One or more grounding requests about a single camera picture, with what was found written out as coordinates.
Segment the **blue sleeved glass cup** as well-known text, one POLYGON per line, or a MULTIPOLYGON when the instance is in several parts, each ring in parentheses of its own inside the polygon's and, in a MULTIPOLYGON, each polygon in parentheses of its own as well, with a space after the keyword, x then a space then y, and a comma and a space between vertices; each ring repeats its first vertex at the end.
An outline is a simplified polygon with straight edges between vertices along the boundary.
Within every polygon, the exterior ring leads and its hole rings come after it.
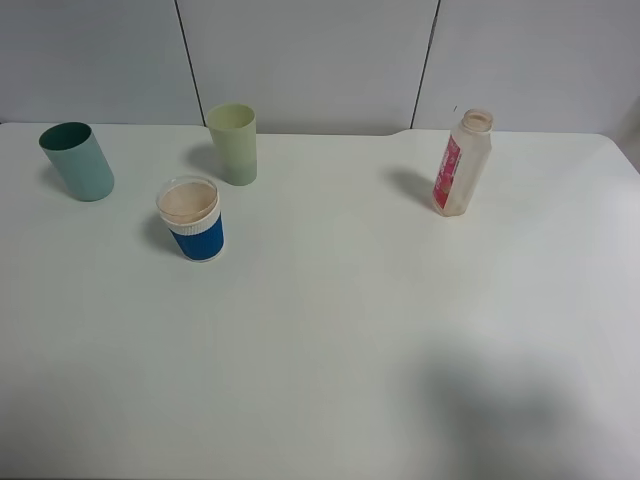
POLYGON ((199 176, 171 179, 156 195, 156 207, 187 259, 204 262, 222 252, 220 194, 211 180, 199 176))

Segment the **pink label drink bottle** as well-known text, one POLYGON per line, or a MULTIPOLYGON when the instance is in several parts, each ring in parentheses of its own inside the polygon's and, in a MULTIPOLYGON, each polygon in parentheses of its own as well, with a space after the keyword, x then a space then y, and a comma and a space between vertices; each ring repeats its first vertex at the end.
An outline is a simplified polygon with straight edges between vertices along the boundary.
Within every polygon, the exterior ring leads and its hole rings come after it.
POLYGON ((493 115, 468 110, 451 129, 432 191, 435 208, 444 217, 465 213, 492 151, 493 115))

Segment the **teal green plastic cup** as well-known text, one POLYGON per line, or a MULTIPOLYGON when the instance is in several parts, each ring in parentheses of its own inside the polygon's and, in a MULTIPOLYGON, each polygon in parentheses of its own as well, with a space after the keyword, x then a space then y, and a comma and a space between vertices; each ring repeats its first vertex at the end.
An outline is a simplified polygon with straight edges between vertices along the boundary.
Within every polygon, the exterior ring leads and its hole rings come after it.
POLYGON ((113 191, 113 172, 88 124, 55 125, 41 134, 39 146, 77 200, 98 201, 113 191))

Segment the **pale green plastic cup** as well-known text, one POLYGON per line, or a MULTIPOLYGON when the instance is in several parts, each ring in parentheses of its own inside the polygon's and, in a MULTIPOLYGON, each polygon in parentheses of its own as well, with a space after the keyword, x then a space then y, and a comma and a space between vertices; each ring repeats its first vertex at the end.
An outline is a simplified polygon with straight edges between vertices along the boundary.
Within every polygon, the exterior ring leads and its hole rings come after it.
POLYGON ((230 103, 213 107, 206 125, 217 150, 223 179, 246 186, 257 178, 256 115, 244 104, 230 103))

